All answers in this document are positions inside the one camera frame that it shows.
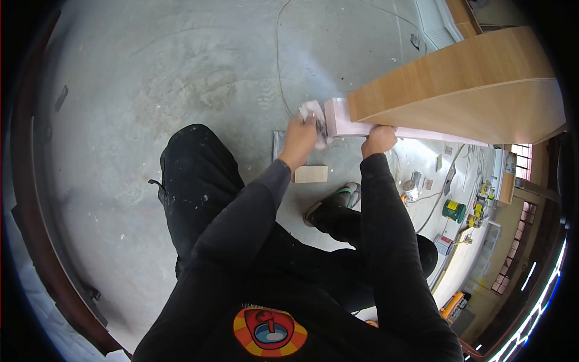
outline wall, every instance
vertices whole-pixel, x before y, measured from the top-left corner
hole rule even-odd
[[[547,180],[544,180],[544,178],[546,179],[548,170],[546,142],[533,147],[532,162],[531,181],[546,185]],[[525,250],[521,256],[521,261],[512,275],[512,282],[506,288],[505,292],[500,295],[493,291],[491,287],[499,275],[499,271],[511,248],[523,210],[524,201],[537,205],[535,219]],[[499,230],[494,226],[489,227],[489,235],[485,245],[479,252],[477,261],[463,286],[463,291],[472,294],[467,309],[475,315],[470,325],[459,336],[465,342],[476,343],[476,337],[485,330],[500,311],[511,291],[515,287],[521,287],[517,286],[515,281],[519,279],[523,270],[528,270],[528,265],[533,263],[533,261],[528,258],[537,236],[540,220],[543,216],[544,205],[545,199],[541,196],[515,188],[512,203],[510,205],[502,204],[497,208],[494,220],[501,225],[501,229]]]

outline window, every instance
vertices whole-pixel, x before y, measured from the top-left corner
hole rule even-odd
[[[533,145],[519,143],[511,145],[511,152],[516,153],[515,176],[531,181],[531,159],[533,158]]]
[[[512,275],[514,269],[516,269],[516,266],[519,265],[517,257],[520,257],[520,254],[525,249],[526,244],[526,240],[523,239],[523,237],[527,234],[525,234],[524,231],[525,228],[530,228],[531,225],[533,225],[533,221],[535,219],[535,211],[537,211],[537,205],[533,205],[530,202],[525,201],[523,204],[523,211],[521,212],[521,218],[516,228],[515,239],[512,241],[511,249],[507,254],[507,258],[505,259],[505,263],[503,263],[503,267],[499,272],[499,276],[497,276],[497,279],[494,281],[494,284],[491,287],[492,290],[499,294],[504,293],[509,281],[511,281],[510,276]]]

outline man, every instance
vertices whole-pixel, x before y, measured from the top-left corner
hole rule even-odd
[[[172,136],[159,199],[177,285],[133,361],[463,360],[423,273],[436,263],[433,245],[423,240],[419,255],[384,155],[397,141],[390,126],[362,145],[361,186],[347,184],[305,215],[356,250],[306,246],[276,223],[291,174],[316,143],[315,124],[314,115],[294,116],[280,157],[247,186],[207,127]],[[360,198],[358,213],[350,208]],[[379,328],[351,314],[372,305]]]

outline green paint can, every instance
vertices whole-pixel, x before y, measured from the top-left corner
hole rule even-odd
[[[447,200],[442,208],[442,216],[448,217],[459,224],[463,222],[466,212],[467,206],[465,204],[459,204],[452,200]]]

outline black long-sleeve shirt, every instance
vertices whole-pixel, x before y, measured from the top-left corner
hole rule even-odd
[[[366,158],[360,170],[362,249],[380,328],[291,276],[240,283],[272,230],[290,181],[290,169],[277,160],[199,237],[133,361],[462,361],[458,339],[426,283],[386,156]]]

